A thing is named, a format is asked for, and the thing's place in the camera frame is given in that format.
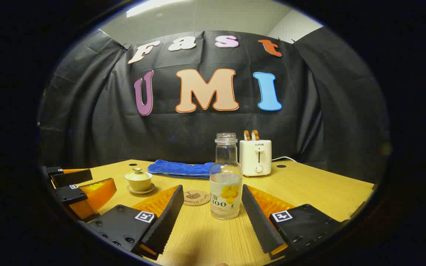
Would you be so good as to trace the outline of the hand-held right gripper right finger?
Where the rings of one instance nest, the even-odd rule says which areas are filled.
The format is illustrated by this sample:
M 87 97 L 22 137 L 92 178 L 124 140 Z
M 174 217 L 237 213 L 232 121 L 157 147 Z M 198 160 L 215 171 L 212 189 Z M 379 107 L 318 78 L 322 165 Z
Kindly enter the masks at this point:
M 346 223 L 311 204 L 294 207 L 249 185 L 243 185 L 241 200 L 263 252 L 272 260 L 301 255 L 323 243 Z

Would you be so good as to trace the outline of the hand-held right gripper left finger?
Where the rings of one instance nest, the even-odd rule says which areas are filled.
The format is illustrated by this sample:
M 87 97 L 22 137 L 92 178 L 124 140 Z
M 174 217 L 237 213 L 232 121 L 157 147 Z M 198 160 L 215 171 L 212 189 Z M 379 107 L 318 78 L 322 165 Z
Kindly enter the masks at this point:
M 163 254 L 184 203 L 176 185 L 132 207 L 119 204 L 89 222 L 90 232 L 130 253 L 157 260 Z

